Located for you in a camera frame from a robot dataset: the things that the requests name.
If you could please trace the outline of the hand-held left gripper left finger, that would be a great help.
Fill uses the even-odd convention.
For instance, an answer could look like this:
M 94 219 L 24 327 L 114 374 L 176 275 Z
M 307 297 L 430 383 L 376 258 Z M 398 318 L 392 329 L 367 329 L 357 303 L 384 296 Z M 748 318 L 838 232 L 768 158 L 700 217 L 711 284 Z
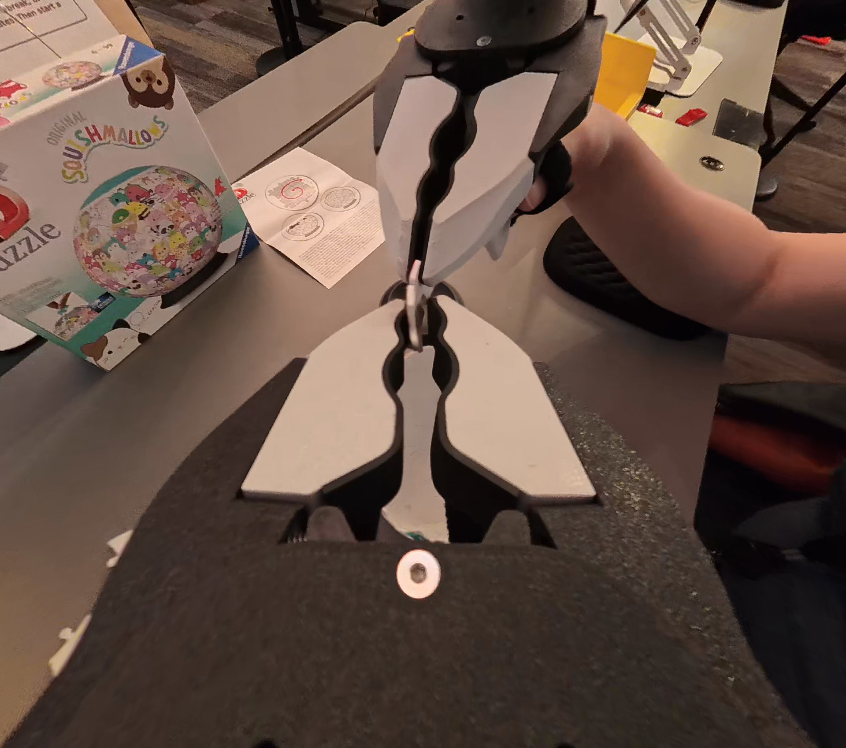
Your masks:
M 310 505 L 353 482 L 382 507 L 403 475 L 404 302 L 382 305 L 325 339 L 307 357 L 241 484 L 249 499 Z

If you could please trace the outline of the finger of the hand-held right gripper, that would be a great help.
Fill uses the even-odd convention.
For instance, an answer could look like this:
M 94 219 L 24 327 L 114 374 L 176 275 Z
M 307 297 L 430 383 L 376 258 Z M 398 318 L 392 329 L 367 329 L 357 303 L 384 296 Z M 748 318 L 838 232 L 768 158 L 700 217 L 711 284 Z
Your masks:
M 510 220 L 534 179 L 529 151 L 557 77 L 523 72 L 481 90 L 472 107 L 475 135 L 453 166 L 436 207 L 422 281 L 433 286 L 480 249 L 498 260 Z
M 463 150 L 463 100 L 432 75 L 407 77 L 375 143 L 382 230 L 400 277 L 419 263 L 420 282 L 439 282 L 463 258 L 455 168 Z

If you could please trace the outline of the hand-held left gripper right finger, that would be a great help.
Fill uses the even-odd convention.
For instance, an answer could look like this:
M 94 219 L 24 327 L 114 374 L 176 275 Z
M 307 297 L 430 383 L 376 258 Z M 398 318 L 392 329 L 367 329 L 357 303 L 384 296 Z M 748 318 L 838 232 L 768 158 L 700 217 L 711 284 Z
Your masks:
M 448 296 L 438 346 L 457 362 L 442 390 L 446 448 L 518 502 L 593 502 L 597 493 L 530 356 Z

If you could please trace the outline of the colourful puzzle ball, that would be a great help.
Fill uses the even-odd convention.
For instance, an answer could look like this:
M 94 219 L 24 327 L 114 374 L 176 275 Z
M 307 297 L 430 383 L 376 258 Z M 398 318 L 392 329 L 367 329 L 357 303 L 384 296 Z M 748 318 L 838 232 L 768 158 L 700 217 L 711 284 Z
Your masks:
M 403 407 L 403 477 L 400 489 L 382 510 L 394 530 L 428 542 L 448 542 L 445 502 L 434 487 L 430 447 L 441 390 L 432 376 L 435 352 L 407 351 L 404 382 L 398 391 Z

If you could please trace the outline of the white curved puzzle piece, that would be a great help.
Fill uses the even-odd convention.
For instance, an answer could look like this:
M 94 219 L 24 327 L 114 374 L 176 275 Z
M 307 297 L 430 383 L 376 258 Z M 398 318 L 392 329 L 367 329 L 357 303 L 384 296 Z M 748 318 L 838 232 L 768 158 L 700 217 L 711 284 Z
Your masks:
M 422 263 L 420 259 L 412 262 L 408 269 L 405 284 L 405 313 L 408 330 L 408 349 L 422 352 L 427 336 L 427 289 L 420 278 Z

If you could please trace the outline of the group of puzzle pieces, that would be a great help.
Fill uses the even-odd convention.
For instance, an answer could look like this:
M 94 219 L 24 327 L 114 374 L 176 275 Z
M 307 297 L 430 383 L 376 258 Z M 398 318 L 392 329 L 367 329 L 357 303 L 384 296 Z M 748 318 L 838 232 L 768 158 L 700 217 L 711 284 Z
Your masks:
M 121 557 L 132 538 L 133 531 L 123 531 L 107 541 L 107 547 L 110 552 L 110 557 L 107 560 L 106 567 L 108 570 L 114 569 L 120 562 Z M 61 645 L 56 652 L 48 659 L 48 672 L 52 679 L 66 668 L 69 660 L 72 658 L 74 652 L 79 646 L 79 642 L 85 635 L 90 626 L 92 613 L 85 614 L 82 619 L 74 626 L 66 626 L 58 633 L 58 639 Z

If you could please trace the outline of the person's right forearm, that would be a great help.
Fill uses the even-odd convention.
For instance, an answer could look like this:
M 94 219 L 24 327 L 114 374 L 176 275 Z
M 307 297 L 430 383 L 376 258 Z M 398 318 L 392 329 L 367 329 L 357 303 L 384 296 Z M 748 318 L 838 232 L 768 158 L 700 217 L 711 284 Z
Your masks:
M 797 343 L 844 366 L 844 234 L 767 228 L 685 185 L 619 123 L 627 180 L 612 257 L 649 298 L 739 336 Z

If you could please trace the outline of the colourful cardboard puzzle box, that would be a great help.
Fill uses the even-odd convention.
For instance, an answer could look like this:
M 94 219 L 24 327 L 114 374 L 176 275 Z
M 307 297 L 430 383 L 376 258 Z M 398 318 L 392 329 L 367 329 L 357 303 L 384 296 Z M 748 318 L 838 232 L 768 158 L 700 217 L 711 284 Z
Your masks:
M 125 35 L 2 83 L 2 315 L 110 371 L 259 246 L 164 55 Z

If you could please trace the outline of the person's right hand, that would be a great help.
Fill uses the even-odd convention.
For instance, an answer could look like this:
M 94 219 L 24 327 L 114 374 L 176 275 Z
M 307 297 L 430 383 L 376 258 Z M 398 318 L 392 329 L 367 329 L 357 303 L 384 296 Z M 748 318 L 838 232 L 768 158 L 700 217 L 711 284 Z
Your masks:
M 534 215 L 565 201 L 580 221 L 598 215 L 600 180 L 610 174 L 614 150 L 623 147 L 627 122 L 594 104 L 586 118 L 547 150 L 523 202 L 514 215 Z

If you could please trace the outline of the folded paper leaflet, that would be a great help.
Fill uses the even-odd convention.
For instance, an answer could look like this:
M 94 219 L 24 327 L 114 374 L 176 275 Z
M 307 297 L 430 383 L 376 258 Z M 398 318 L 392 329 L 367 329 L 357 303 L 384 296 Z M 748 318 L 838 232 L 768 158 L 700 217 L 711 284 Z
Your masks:
M 376 189 L 304 148 L 233 185 L 259 239 L 325 288 L 384 241 Z

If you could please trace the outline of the yellow plastic bin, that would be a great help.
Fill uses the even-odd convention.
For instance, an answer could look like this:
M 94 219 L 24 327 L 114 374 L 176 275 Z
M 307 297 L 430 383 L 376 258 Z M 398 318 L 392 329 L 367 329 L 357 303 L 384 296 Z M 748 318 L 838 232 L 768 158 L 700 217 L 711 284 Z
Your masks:
M 522 136 L 574 128 L 591 103 L 628 119 L 646 90 L 653 49 L 607 33 L 603 17 L 585 19 L 552 41 L 529 30 L 516 39 L 471 30 L 469 13 L 403 38 L 375 96 L 389 121 L 405 87 L 406 108 L 433 127 L 462 111 L 467 123 Z

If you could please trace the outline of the white metal stand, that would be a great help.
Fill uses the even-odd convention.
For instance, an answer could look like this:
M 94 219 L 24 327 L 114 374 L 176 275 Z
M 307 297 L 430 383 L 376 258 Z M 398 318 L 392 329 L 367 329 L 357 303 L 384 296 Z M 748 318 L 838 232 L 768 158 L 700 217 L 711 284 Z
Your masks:
M 702 33 L 679 0 L 620 0 L 621 25 L 636 19 L 640 42 L 655 46 L 648 88 L 691 98 L 721 66 L 722 54 L 702 45 Z

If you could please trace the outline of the dark square desk flap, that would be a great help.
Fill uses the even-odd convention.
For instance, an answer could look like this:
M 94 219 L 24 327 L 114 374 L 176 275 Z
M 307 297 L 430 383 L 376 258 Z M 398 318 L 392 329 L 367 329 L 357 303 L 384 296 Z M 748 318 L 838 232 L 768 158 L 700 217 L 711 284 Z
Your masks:
M 759 150 L 767 139 L 764 124 L 763 113 L 724 98 L 714 121 L 712 135 Z

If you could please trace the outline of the person's dark clothing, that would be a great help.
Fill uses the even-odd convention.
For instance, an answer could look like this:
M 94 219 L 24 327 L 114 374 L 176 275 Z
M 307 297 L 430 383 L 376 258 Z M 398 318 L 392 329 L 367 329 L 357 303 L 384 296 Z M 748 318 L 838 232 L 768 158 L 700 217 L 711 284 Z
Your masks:
M 845 746 L 844 469 L 818 497 L 707 469 L 694 529 L 788 710 L 817 746 Z

